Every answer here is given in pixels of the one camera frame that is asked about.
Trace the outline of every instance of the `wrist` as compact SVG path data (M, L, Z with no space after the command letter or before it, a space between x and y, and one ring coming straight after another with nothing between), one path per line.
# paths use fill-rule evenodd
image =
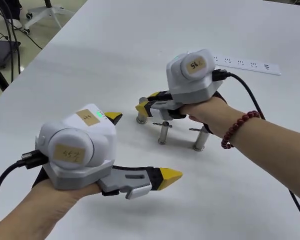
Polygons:
M206 117L205 123L209 125L214 135L223 138L229 128L243 116L243 112L233 109L230 106L225 107L222 111Z

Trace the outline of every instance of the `floor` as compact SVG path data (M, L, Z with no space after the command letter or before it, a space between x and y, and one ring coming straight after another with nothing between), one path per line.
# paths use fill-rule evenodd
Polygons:
M52 4L61 5L65 9L76 12L85 2L86 0L52 0ZM27 9L41 7L44 5L43 0L20 0L22 4L22 11L20 14L21 22L24 24L27 22L26 13ZM69 16L59 15L58 19L63 26L70 19ZM59 27L56 25L52 18L47 18L39 21L30 27L30 37L40 46L44 47L47 43L58 33ZM7 29L6 25L0 16L0 32L6 34ZM21 69L27 67L27 65L37 56L37 54L41 51L36 45L34 45L30 39L28 39L23 33L20 31L15 32L17 40L21 42L20 45L20 56L21 56ZM10 63L7 64L5 69L1 69L2 74L10 83L11 81L11 66ZM18 65L17 65L17 55L15 55L14 61L14 75L15 81L18 81L16 77L18 76Z

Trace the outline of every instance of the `white table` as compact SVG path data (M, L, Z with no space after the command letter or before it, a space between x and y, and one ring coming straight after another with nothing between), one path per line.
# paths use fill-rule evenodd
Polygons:
M300 131L300 7L245 0L88 0L0 97L0 174L34 147L41 125L87 103L123 112L117 165L169 167L183 177L163 191L125 200L79 202L49 240L300 240L288 190L237 150L210 137L203 152L190 120L139 125L139 97L167 89L176 55L213 53L279 64L282 76L229 69L251 87L268 120ZM234 79L220 88L230 105L254 109ZM0 218L29 191L38 170L18 169L0 190Z

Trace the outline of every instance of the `handwritten label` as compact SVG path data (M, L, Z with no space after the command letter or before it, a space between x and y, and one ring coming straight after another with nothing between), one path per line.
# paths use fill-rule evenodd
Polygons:
M99 119L93 115L88 109L77 111L76 114L87 124L92 126L94 124L100 123Z
M85 158L86 149L80 147L56 144L53 158L74 164L82 164Z
M186 69L188 70L189 74L195 74L199 70L203 69L206 67L206 61L202 56L197 57L195 60L189 62L186 65Z

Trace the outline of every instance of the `metal peg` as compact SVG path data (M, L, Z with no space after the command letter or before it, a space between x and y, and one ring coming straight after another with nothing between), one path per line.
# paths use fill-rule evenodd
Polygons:
M203 126L201 128L201 131L199 132L198 137L196 138L194 145L193 145L193 150L195 150L197 152L201 152L203 149L205 149L205 144L206 144L208 137L209 137L209 132Z
M169 129L169 122L164 121L161 125L161 132L160 132L160 136L158 139L159 144L161 144L161 145L166 144L168 129Z
M143 96L139 99L139 104L146 102L146 101L148 101L148 98ZM136 117L135 120L138 124L146 124L148 121L147 117L142 115L140 112L138 113L138 116Z

